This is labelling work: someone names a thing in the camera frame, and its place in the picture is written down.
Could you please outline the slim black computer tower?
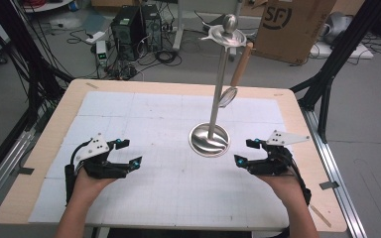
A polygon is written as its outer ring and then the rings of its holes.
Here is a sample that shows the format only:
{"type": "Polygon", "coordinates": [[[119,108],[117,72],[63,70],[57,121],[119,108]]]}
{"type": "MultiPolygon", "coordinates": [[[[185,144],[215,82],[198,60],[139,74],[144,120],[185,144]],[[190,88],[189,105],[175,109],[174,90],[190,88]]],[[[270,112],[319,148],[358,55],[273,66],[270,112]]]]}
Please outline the slim black computer tower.
{"type": "Polygon", "coordinates": [[[147,49],[156,52],[162,49],[161,17],[155,4],[141,7],[145,34],[147,35],[147,49]]]}

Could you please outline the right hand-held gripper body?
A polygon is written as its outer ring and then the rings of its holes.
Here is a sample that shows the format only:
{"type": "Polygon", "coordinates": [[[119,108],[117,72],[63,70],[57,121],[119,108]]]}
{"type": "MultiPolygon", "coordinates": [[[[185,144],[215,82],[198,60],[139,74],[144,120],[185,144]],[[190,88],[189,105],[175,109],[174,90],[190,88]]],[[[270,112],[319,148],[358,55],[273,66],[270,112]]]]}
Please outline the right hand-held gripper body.
{"type": "Polygon", "coordinates": [[[310,136],[274,130],[266,142],[267,158],[248,161],[247,171],[256,176],[277,176],[295,164],[288,145],[306,142],[310,136]]]}

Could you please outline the brown cardboard box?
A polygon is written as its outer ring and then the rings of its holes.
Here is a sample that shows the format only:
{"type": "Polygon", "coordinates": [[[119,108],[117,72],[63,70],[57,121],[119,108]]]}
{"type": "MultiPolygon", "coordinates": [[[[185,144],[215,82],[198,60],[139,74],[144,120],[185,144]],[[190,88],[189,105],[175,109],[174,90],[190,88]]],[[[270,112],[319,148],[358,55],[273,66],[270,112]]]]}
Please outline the brown cardboard box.
{"type": "Polygon", "coordinates": [[[303,64],[336,0],[265,0],[254,55],[303,64]]]}

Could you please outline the large black computer tower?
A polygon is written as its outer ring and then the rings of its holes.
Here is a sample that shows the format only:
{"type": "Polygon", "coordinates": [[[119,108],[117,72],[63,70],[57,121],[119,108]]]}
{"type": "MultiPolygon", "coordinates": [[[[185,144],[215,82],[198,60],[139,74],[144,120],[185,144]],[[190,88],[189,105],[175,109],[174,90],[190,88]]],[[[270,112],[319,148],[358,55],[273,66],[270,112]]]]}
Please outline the large black computer tower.
{"type": "Polygon", "coordinates": [[[122,60],[136,60],[138,44],[144,38],[140,7],[123,5],[110,27],[119,57],[122,60]]]}

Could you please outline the aluminium rail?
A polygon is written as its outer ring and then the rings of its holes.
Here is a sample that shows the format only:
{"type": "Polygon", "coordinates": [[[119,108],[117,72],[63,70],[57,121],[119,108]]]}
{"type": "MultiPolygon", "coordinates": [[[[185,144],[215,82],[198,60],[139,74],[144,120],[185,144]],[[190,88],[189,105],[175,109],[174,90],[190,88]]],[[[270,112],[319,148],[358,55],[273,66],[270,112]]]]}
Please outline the aluminium rail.
{"type": "Polygon", "coordinates": [[[328,181],[330,182],[329,188],[334,192],[338,205],[342,211],[350,237],[368,238],[334,159],[331,148],[327,142],[322,140],[318,133],[318,119],[315,113],[305,109],[302,110],[302,113],[305,117],[313,141],[317,147],[317,151],[324,166],[328,181]]]}
{"type": "Polygon", "coordinates": [[[28,155],[28,149],[36,137],[35,132],[23,132],[10,144],[9,151],[0,163],[0,189],[3,187],[10,174],[20,166],[21,160],[28,155]]]}

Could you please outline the black frame strut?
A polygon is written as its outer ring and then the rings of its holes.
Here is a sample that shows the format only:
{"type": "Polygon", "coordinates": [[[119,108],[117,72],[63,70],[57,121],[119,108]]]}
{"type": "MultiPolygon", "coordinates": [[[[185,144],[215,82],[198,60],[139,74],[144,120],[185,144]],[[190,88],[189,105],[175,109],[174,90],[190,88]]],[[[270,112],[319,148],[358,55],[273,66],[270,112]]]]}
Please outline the black frame strut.
{"type": "Polygon", "coordinates": [[[313,111],[320,99],[317,133],[323,143],[327,142],[326,124],[333,81],[366,33],[381,17],[381,0],[365,0],[321,69],[311,78],[291,87],[296,93],[307,92],[298,100],[306,111],[313,111]]]}
{"type": "Polygon", "coordinates": [[[0,46],[12,61],[19,77],[28,82],[26,128],[30,130],[39,119],[39,109],[43,103],[56,103],[64,95],[58,78],[71,83],[73,77],[44,58],[14,0],[0,0],[0,26],[10,40],[7,43],[0,36],[0,46]]]}

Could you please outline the person's left hand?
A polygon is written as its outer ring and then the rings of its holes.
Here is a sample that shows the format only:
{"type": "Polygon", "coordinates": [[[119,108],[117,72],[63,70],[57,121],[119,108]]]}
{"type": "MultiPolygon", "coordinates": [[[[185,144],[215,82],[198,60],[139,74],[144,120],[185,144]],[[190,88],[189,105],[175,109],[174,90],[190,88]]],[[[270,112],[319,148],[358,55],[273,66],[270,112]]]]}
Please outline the person's left hand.
{"type": "Polygon", "coordinates": [[[92,178],[85,169],[80,169],[68,205],[90,207],[100,193],[113,182],[115,178],[92,178]]]}

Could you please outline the white grid mat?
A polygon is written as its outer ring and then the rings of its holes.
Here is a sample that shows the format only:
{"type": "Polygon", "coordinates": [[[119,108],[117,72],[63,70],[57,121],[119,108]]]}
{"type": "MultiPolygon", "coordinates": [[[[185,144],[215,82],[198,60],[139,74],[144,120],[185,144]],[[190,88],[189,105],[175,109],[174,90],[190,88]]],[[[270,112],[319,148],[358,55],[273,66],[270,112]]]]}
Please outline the white grid mat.
{"type": "Polygon", "coordinates": [[[206,158],[191,149],[191,129],[207,121],[209,96],[126,92],[87,93],[41,188],[29,220],[56,223],[65,208],[64,166],[81,143],[102,134],[127,139],[112,163],[141,158],[139,170],[109,185],[94,201],[89,224],[227,230],[279,230],[286,209],[272,189],[236,167],[235,156],[263,159],[248,139],[267,139],[284,121],[274,99],[236,98],[218,113],[217,123],[231,138],[228,151],[206,158]]]}

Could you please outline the wooden handled spoon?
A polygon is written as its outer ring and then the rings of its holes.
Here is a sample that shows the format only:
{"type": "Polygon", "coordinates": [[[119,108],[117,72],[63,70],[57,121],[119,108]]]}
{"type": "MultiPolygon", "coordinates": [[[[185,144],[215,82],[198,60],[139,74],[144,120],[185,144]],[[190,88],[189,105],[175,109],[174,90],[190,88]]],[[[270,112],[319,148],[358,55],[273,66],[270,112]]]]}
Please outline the wooden handled spoon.
{"type": "Polygon", "coordinates": [[[247,43],[240,57],[236,70],[233,73],[229,87],[220,96],[220,100],[218,104],[219,108],[225,108],[237,95],[237,92],[238,92],[237,85],[239,84],[241,77],[246,69],[252,49],[253,49],[253,44],[251,42],[247,43]]]}

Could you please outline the grey rounded object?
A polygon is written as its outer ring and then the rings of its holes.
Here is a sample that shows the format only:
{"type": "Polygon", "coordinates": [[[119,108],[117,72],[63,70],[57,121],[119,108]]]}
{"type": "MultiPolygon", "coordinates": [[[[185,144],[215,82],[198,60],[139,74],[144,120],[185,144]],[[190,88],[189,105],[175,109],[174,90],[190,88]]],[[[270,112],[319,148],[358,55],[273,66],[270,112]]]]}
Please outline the grey rounded object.
{"type": "Polygon", "coordinates": [[[331,45],[337,37],[343,34],[352,22],[352,17],[340,12],[331,13],[325,21],[322,34],[323,40],[331,45]]]}

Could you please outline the person's right hand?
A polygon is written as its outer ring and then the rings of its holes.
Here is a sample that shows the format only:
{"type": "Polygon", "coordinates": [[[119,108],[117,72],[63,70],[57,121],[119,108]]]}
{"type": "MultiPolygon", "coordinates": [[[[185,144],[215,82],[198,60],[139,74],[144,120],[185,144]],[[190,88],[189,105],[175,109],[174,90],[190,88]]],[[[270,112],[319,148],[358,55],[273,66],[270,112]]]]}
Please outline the person's right hand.
{"type": "Polygon", "coordinates": [[[269,185],[286,208],[305,208],[306,202],[298,180],[292,174],[283,176],[258,176],[269,185]]]}

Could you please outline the silver metal stand rack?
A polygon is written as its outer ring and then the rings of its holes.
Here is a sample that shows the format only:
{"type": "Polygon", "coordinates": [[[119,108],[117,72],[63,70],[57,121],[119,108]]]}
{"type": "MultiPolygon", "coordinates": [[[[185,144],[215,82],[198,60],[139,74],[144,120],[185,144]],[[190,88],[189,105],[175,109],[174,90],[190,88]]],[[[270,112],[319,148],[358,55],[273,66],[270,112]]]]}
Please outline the silver metal stand rack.
{"type": "Polygon", "coordinates": [[[203,157],[218,157],[225,154],[230,146],[229,133],[220,125],[216,124],[219,100],[223,89],[223,79],[232,49],[246,47],[247,37],[238,29],[238,19],[233,14],[227,14],[221,25],[210,26],[206,40],[213,40],[222,46],[217,71],[216,86],[214,89],[210,119],[206,123],[194,126],[189,134],[190,147],[203,157]]]}

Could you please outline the white power strip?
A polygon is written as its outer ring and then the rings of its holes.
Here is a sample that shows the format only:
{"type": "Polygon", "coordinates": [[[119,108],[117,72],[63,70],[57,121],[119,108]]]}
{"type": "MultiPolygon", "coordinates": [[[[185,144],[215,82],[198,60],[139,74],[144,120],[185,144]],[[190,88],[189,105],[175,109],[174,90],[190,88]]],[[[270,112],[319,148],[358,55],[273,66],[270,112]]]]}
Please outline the white power strip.
{"type": "Polygon", "coordinates": [[[99,41],[104,35],[105,35],[104,32],[97,32],[97,33],[93,34],[92,37],[86,39],[85,41],[88,44],[94,44],[96,41],[99,41]]]}

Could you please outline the white metal stand pole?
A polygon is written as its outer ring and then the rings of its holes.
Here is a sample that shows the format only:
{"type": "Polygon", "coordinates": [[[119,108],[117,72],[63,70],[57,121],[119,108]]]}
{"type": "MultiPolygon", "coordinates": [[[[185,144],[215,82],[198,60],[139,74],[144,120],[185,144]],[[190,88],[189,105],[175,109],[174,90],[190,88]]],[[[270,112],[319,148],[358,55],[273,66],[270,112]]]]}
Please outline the white metal stand pole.
{"type": "Polygon", "coordinates": [[[183,7],[184,7],[185,0],[178,0],[178,7],[177,7],[177,30],[175,34],[175,40],[173,43],[173,50],[175,52],[178,52],[181,48],[181,43],[183,39],[184,34],[184,24],[183,24],[183,7]]]}

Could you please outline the beige tape strip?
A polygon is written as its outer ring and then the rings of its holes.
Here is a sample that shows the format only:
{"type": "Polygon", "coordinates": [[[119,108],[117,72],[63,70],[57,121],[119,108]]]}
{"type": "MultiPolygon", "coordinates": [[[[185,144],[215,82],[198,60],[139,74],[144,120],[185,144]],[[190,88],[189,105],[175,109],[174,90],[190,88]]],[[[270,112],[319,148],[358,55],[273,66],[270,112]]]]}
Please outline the beige tape strip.
{"type": "Polygon", "coordinates": [[[324,217],[324,215],[313,205],[310,205],[310,209],[317,215],[317,217],[327,226],[331,227],[331,223],[324,217]]]}

